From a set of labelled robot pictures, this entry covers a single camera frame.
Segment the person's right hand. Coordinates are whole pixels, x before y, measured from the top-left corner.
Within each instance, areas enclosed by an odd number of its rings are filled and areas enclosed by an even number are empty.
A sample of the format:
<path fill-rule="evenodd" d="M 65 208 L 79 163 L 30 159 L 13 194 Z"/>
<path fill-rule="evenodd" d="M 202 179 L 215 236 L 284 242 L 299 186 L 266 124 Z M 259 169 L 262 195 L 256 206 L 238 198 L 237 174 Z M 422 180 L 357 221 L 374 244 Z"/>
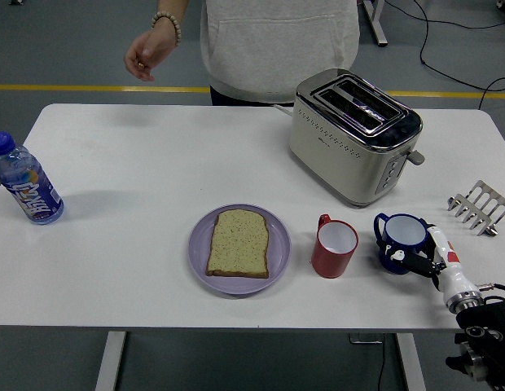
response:
<path fill-rule="evenodd" d="M 152 70 L 176 48 L 177 30 L 173 22 L 159 18 L 154 27 L 136 37 L 124 55 L 126 70 L 140 81 L 154 81 Z"/>

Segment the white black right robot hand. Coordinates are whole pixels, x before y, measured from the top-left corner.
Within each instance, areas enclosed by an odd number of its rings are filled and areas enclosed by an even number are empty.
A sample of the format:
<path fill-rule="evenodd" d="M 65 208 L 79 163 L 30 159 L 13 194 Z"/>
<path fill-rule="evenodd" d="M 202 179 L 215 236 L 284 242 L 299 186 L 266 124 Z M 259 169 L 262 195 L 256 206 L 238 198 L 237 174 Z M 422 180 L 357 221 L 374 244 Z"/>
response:
<path fill-rule="evenodd" d="M 386 239 L 380 229 L 375 230 L 375 237 L 382 256 L 391 264 L 430 278 L 443 294 L 443 301 L 451 313 L 481 305 L 479 288 L 463 274 L 459 258 L 442 230 L 428 224 L 424 233 L 425 241 L 417 250 L 406 249 Z"/>

